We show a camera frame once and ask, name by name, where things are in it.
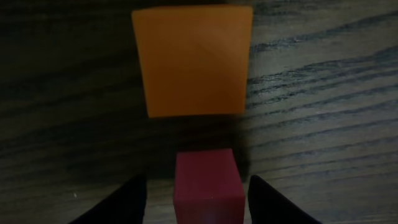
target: red block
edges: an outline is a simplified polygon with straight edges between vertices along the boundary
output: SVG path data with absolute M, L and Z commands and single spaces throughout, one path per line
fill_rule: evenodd
M 177 154 L 178 224 L 242 224 L 244 190 L 231 149 Z

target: red cube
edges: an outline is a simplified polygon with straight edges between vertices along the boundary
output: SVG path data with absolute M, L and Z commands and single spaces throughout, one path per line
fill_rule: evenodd
M 175 169 L 178 224 L 242 224 L 245 195 L 231 149 L 180 152 Z

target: wooden surface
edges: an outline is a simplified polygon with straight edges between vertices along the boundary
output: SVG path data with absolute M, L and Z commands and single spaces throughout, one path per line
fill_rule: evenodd
M 130 11 L 158 2 L 0 4 L 0 223 L 67 223 L 144 170 L 145 223 L 175 223 L 196 146 L 324 223 L 398 223 L 398 1 L 249 2 L 246 114 L 151 120 Z

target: orange block's side face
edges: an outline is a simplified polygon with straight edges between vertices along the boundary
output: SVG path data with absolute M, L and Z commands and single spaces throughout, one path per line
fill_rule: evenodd
M 244 112 L 249 6 L 132 12 L 149 117 Z

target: orange block's top face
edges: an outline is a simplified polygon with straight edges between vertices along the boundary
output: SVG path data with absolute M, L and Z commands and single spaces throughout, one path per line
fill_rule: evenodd
M 244 112 L 249 6 L 132 12 L 149 117 Z

